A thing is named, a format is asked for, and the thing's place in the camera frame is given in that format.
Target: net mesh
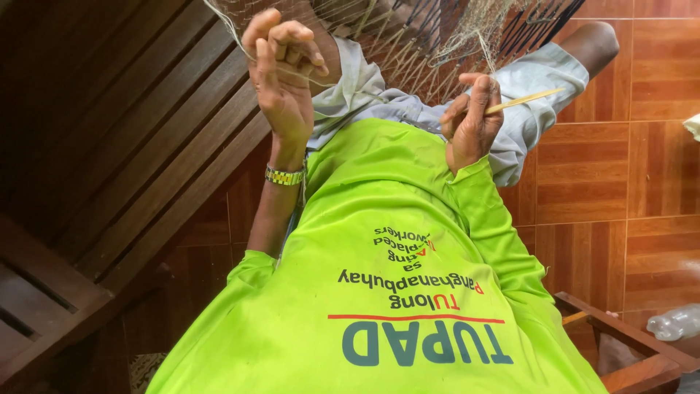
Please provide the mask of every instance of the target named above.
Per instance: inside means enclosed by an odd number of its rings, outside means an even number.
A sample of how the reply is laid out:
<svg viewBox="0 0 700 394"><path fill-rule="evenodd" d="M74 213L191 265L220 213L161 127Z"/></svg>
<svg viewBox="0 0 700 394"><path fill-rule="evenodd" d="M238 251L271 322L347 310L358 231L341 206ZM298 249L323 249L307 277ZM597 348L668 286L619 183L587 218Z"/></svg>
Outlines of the net mesh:
<svg viewBox="0 0 700 394"><path fill-rule="evenodd" d="M387 88L440 104L463 90L462 72L492 73L539 48L584 0L204 0L240 44L252 17L320 24L357 41Z"/></svg>

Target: lime green shirt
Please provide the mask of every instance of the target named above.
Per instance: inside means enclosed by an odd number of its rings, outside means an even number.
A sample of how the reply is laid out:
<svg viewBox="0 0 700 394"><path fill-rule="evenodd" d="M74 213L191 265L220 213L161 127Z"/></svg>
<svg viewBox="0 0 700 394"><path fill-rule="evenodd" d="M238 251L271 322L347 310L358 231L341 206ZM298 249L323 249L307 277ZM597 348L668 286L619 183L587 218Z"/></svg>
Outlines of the lime green shirt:
<svg viewBox="0 0 700 394"><path fill-rule="evenodd" d="M343 129L279 262L246 253L148 394L606 393L491 177L412 126Z"/></svg>

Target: person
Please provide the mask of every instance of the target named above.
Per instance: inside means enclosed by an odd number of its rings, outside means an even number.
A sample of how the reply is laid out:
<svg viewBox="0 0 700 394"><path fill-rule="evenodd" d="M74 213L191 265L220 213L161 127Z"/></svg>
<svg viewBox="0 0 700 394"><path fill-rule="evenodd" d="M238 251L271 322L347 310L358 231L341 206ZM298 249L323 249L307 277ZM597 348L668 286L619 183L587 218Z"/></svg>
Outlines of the person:
<svg viewBox="0 0 700 394"><path fill-rule="evenodd" d="M432 109L396 91L358 107L348 86L381 83L344 57L357 47L276 10L241 42L272 127L268 182L245 257L148 393L606 392L562 329L545 269L494 180L519 174L499 136L534 145L614 58L609 25L586 25L493 78L463 74L470 94ZM328 51L339 62L326 63ZM314 88L312 74L337 85ZM545 90L537 81L565 94L484 115L508 95ZM441 112L442 136L397 121L411 106Z"/></svg>

